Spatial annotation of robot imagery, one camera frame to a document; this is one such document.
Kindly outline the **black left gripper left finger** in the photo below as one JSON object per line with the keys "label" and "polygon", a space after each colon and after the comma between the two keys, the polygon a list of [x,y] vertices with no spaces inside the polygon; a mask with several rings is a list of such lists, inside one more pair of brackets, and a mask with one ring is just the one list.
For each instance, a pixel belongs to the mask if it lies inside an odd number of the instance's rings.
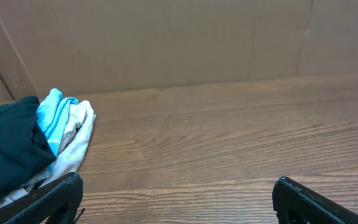
{"label": "black left gripper left finger", "polygon": [[71,172],[0,208],[0,223],[74,224],[82,198],[83,179]]}

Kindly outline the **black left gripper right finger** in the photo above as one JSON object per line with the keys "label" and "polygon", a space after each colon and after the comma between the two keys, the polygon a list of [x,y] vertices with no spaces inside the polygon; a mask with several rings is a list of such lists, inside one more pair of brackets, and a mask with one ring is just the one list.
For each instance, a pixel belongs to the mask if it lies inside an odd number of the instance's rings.
{"label": "black left gripper right finger", "polygon": [[280,177],[272,192],[279,224],[358,224],[358,214],[289,177]]}

